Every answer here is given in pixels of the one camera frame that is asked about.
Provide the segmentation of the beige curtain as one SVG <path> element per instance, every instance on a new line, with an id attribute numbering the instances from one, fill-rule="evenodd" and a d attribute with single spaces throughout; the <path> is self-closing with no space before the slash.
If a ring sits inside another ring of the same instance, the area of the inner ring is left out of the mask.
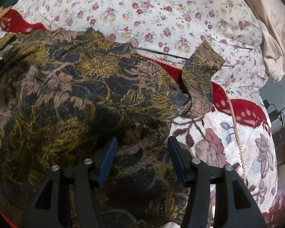
<path id="1" fill-rule="evenodd" d="M 285 75 L 285 5 L 281 0 L 246 0 L 263 36 L 263 61 L 268 75 L 279 82 Z"/>

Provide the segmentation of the white floral bedsheet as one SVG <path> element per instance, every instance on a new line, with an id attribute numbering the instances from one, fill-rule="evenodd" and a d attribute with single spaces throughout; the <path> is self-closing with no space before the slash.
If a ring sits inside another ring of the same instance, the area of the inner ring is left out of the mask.
<path id="1" fill-rule="evenodd" d="M 261 30 L 244 0 L 19 0 L 14 8 L 29 23 L 93 28 L 178 67 L 206 41 L 224 59 L 212 80 L 230 98 L 252 100 L 268 80 Z"/>

